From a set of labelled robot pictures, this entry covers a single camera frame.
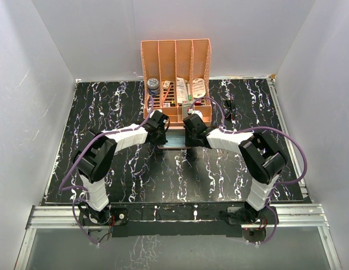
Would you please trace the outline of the blue cleaning cloth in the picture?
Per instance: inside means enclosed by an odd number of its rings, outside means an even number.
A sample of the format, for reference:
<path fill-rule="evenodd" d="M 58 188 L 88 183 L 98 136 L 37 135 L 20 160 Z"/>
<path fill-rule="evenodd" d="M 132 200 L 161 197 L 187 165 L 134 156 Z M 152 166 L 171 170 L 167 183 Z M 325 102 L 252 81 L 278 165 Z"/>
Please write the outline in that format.
<path fill-rule="evenodd" d="M 168 149 L 185 149 L 185 136 L 183 134 L 168 135 L 164 147 Z"/>

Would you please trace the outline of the pink glasses case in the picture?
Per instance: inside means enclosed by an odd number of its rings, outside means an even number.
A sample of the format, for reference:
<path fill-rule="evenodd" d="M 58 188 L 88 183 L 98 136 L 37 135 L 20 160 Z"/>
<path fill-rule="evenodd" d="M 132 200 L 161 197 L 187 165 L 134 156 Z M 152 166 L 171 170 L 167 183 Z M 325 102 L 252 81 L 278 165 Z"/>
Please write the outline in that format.
<path fill-rule="evenodd" d="M 165 150 L 190 149 L 185 143 L 185 132 L 186 129 L 184 127 L 170 127 L 165 133 L 167 142 L 159 145 L 158 148 Z"/>

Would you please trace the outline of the black sunglasses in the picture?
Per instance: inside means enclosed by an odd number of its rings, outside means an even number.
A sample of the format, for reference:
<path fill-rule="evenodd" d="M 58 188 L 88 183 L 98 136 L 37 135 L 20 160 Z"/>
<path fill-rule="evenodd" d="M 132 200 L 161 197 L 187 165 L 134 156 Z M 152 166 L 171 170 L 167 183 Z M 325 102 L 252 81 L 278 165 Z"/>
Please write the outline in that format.
<path fill-rule="evenodd" d="M 226 115 L 225 119 L 227 121 L 234 120 L 235 114 L 236 114 L 236 105 L 235 101 L 231 98 L 228 98 L 225 100 L 225 106 L 226 106 Z"/>

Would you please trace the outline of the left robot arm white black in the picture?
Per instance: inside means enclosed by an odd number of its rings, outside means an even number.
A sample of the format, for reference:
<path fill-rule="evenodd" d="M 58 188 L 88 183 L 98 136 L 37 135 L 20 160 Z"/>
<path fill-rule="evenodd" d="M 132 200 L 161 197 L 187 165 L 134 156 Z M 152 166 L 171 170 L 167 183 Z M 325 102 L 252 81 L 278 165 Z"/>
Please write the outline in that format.
<path fill-rule="evenodd" d="M 105 188 L 105 176 L 110 170 L 113 157 L 131 146 L 163 145 L 167 142 L 165 125 L 170 123 L 169 116 L 155 110 L 147 121 L 131 124 L 121 129 L 89 133 L 92 145 L 78 162 L 76 169 L 85 188 L 86 198 L 78 203 L 80 212 L 96 224 L 107 224 L 111 211 Z"/>

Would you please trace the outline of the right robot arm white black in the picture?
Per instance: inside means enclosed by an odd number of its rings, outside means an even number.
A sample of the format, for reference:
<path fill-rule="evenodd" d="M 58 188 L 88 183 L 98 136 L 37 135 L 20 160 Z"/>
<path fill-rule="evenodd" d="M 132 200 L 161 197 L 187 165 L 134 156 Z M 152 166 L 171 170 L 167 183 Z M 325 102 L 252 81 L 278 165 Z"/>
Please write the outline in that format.
<path fill-rule="evenodd" d="M 184 119 L 187 147 L 205 147 L 241 154 L 252 176 L 250 193 L 242 209 L 235 215 L 245 222 L 258 223 L 266 215 L 270 193 L 288 158 L 272 135 L 259 132 L 223 132 L 219 127 L 208 127 L 198 114 Z"/>

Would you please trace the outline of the grey white small box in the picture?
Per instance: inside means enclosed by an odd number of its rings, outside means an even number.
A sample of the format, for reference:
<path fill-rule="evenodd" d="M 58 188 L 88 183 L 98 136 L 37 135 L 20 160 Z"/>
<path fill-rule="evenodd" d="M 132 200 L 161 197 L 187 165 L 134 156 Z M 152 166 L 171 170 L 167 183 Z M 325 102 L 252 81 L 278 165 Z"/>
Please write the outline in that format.
<path fill-rule="evenodd" d="M 182 118 L 185 119 L 189 115 L 193 113 L 192 109 L 193 103 L 191 101 L 183 101 L 181 107 L 182 107 Z"/>

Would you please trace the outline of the white tube package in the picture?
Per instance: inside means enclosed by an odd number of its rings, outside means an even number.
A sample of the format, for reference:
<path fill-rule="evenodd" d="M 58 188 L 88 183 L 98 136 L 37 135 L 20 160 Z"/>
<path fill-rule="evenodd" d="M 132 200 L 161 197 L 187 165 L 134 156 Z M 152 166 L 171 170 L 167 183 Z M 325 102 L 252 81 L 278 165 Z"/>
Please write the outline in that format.
<path fill-rule="evenodd" d="M 183 101 L 187 100 L 187 89 L 184 78 L 176 78 L 176 97 L 178 104 L 182 104 Z"/>

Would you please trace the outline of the oval beige tag package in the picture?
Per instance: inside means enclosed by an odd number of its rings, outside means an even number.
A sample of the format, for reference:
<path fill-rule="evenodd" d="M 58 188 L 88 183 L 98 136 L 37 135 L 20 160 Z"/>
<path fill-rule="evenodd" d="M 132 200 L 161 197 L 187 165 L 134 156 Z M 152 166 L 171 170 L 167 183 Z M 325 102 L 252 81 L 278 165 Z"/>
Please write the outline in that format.
<path fill-rule="evenodd" d="M 205 96 L 206 88 L 204 79 L 197 78 L 193 80 L 192 94 L 195 99 Z"/>

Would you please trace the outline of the red pencil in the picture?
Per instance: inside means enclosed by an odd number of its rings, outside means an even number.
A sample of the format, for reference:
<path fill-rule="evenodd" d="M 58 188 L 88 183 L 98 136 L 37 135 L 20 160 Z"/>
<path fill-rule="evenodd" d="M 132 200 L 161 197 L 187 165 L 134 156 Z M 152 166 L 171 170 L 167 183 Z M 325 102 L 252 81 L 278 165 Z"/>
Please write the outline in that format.
<path fill-rule="evenodd" d="M 168 88 L 167 88 L 167 90 L 166 90 L 166 92 L 165 92 L 165 94 L 164 94 L 164 96 L 163 96 L 163 106 L 164 106 L 164 103 L 165 103 L 165 101 L 166 101 L 166 99 L 167 99 L 167 97 L 168 97 L 172 87 L 173 87 L 173 83 L 170 83 Z"/>

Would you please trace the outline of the blue white round tin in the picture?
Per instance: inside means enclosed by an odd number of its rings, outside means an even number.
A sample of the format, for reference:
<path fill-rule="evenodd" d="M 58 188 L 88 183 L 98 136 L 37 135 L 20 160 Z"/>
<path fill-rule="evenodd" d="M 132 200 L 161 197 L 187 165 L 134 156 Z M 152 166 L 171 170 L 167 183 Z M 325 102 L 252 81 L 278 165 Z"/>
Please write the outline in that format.
<path fill-rule="evenodd" d="M 160 94 L 160 81 L 157 78 L 150 78 L 147 81 L 147 90 L 149 95 L 158 96 Z"/>

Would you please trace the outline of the small white card box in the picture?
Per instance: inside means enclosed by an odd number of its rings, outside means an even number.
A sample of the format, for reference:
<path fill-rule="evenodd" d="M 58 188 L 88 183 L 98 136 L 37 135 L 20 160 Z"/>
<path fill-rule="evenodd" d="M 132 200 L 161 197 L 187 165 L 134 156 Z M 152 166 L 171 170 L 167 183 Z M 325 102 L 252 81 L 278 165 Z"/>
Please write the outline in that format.
<path fill-rule="evenodd" d="M 168 89 L 169 86 L 170 86 L 170 81 L 165 80 L 165 81 L 163 82 L 163 88 L 164 88 L 164 89 Z"/>

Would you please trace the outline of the orange desk organizer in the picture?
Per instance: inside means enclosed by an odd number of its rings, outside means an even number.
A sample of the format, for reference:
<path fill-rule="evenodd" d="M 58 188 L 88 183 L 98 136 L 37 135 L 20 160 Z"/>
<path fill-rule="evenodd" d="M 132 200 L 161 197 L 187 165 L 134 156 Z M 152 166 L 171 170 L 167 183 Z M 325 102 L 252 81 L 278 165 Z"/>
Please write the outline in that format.
<path fill-rule="evenodd" d="M 170 127 L 182 127 L 182 104 L 177 103 L 176 78 L 184 78 L 187 89 L 187 101 L 193 103 L 193 110 L 203 114 L 204 123 L 212 122 L 212 105 L 209 97 L 209 71 L 211 65 L 211 43 L 209 39 L 179 40 L 143 40 L 141 42 L 141 61 L 144 75 L 144 115 L 147 109 L 162 109 L 169 116 Z M 157 78 L 160 81 L 160 94 L 151 96 L 147 90 L 147 81 Z M 202 78 L 205 81 L 206 94 L 195 99 L 192 94 L 193 80 Z M 164 103 L 163 88 L 165 80 L 173 83 L 173 87 Z"/>

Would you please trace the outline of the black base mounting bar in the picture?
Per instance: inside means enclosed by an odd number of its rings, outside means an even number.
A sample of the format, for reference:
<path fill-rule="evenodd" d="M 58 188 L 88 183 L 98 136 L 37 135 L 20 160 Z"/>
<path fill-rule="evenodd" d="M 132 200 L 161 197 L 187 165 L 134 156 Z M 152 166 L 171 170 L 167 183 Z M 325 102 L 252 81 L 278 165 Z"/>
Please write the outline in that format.
<path fill-rule="evenodd" d="M 96 214 L 85 203 L 76 207 L 79 223 L 90 231 L 105 229 L 111 237 L 205 236 L 242 237 L 246 229 L 263 231 L 278 224 L 274 206 L 259 212 L 244 202 L 113 203 Z"/>

